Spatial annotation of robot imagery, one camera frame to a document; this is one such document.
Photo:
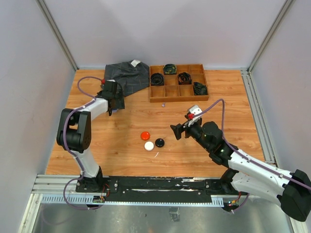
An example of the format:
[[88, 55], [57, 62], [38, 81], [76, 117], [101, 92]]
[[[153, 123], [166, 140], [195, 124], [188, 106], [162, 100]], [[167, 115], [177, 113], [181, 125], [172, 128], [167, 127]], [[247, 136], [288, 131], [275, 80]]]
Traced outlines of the white earbud case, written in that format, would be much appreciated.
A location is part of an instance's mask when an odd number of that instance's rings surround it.
[[152, 151], [154, 149], [154, 143], [151, 142], [151, 141], [147, 141], [145, 144], [144, 144], [144, 148], [145, 150], [147, 151]]

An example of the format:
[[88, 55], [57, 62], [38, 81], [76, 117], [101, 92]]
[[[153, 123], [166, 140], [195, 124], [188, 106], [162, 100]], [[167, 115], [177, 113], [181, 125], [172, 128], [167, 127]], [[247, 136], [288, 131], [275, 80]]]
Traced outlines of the orange earbud case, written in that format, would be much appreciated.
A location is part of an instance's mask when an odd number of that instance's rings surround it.
[[150, 139], [151, 135], [150, 135], [149, 132], [144, 131], [144, 132], [142, 132], [142, 133], [140, 134], [140, 137], [141, 137], [142, 140], [148, 141], [148, 140]]

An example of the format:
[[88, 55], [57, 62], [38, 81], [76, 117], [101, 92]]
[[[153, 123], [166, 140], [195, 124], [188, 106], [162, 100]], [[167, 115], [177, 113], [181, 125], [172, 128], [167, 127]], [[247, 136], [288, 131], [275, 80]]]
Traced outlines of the black earbud case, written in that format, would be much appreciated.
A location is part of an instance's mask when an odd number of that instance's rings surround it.
[[158, 147], [158, 148], [161, 148], [165, 145], [165, 141], [163, 138], [158, 138], [155, 140], [155, 145]]

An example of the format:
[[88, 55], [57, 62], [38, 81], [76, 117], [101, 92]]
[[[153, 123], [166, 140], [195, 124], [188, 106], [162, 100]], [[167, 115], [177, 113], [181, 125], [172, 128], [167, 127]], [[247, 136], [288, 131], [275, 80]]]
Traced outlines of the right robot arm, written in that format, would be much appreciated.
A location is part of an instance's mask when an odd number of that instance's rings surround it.
[[289, 217], [304, 222], [311, 212], [311, 181], [297, 169], [288, 171], [261, 160], [227, 143], [223, 131], [213, 121], [171, 125], [175, 138], [193, 138], [212, 161], [227, 168], [220, 188], [225, 194], [235, 190], [255, 195], [278, 205]]

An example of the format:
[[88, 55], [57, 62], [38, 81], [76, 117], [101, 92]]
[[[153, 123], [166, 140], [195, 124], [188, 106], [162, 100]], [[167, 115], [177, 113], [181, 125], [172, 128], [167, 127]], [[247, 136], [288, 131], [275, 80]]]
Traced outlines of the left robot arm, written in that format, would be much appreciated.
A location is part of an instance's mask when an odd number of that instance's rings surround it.
[[102, 114], [112, 115], [124, 109], [124, 95], [121, 85], [108, 80], [102, 89], [87, 104], [75, 108], [65, 108], [61, 112], [56, 142], [75, 159], [80, 169], [77, 192], [99, 192], [104, 187], [101, 167], [95, 162], [90, 150], [92, 121]]

